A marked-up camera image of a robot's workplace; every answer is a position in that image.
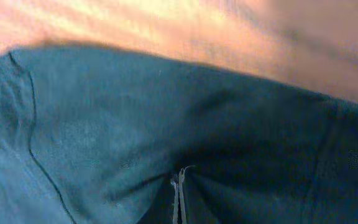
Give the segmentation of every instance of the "teal fabric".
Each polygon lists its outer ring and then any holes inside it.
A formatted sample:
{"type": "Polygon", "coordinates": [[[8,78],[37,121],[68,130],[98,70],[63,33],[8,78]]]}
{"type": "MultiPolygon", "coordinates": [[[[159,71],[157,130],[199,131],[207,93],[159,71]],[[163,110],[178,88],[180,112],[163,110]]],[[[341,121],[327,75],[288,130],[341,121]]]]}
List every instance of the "teal fabric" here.
{"type": "Polygon", "coordinates": [[[0,57],[0,223],[173,222],[358,223],[358,105],[118,50],[0,57]]]}

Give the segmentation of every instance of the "dark blue fabric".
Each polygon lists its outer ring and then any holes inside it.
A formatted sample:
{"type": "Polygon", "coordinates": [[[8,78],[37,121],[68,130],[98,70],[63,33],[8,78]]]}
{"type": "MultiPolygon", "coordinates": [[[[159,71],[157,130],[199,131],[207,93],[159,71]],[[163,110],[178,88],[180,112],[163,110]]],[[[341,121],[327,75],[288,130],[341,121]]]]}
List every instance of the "dark blue fabric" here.
{"type": "Polygon", "coordinates": [[[358,105],[84,46],[0,57],[0,223],[358,223],[358,105]]]}

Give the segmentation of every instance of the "wooden surface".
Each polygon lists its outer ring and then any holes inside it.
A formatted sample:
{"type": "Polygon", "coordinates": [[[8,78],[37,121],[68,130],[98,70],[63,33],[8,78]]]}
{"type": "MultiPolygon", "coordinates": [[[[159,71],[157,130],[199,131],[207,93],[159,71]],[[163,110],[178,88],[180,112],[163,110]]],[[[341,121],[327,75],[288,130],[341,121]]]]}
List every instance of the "wooden surface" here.
{"type": "Polygon", "coordinates": [[[0,0],[0,54],[80,41],[358,102],[358,1],[0,0]]]}

